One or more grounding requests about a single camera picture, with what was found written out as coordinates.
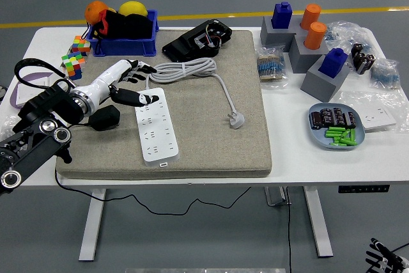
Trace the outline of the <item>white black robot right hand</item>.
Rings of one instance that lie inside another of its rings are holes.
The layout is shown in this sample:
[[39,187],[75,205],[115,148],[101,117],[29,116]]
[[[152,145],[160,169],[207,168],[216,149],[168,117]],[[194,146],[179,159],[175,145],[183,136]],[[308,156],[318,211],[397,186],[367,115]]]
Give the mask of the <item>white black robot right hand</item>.
[[366,262],[370,267],[366,272],[408,272],[408,259],[394,253],[379,240],[372,238],[371,250],[366,251]]

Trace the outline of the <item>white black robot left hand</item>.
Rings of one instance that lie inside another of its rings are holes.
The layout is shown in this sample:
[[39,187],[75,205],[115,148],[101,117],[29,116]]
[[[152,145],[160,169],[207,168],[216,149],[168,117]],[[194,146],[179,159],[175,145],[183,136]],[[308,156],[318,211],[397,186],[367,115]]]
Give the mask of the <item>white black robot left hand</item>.
[[142,107],[159,101],[157,95],[144,95],[117,87],[122,81],[131,83],[145,81],[145,76],[139,72],[149,75],[156,70],[143,61],[122,59],[100,74],[91,84],[78,87],[76,90],[84,95],[92,113],[108,98],[115,103],[132,107]]

